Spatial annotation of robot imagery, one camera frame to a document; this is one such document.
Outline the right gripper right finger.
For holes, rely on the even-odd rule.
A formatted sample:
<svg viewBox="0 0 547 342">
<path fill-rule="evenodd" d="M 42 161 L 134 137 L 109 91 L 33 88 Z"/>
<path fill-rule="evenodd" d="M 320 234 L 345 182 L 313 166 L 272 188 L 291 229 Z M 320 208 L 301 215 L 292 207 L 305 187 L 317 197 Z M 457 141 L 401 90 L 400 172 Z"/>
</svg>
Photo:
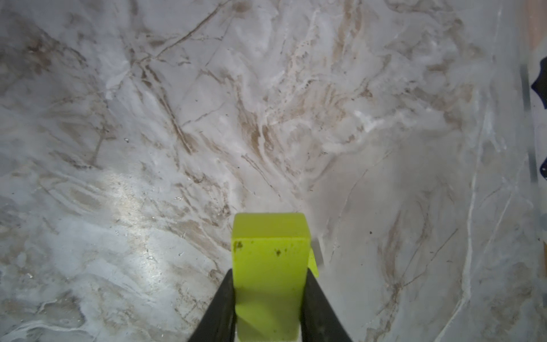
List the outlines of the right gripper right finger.
<svg viewBox="0 0 547 342">
<path fill-rule="evenodd" d="M 352 342 L 310 269 L 303 290 L 300 322 L 303 342 Z"/>
</svg>

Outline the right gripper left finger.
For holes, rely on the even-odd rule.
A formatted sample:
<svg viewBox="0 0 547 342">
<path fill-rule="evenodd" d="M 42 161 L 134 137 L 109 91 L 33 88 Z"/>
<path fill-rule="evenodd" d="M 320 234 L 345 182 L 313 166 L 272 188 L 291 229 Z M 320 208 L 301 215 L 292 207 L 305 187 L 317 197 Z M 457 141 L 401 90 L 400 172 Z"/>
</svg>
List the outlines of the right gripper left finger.
<svg viewBox="0 0 547 342">
<path fill-rule="evenodd" d="M 234 342 L 235 291 L 230 269 L 188 342 Z"/>
</svg>

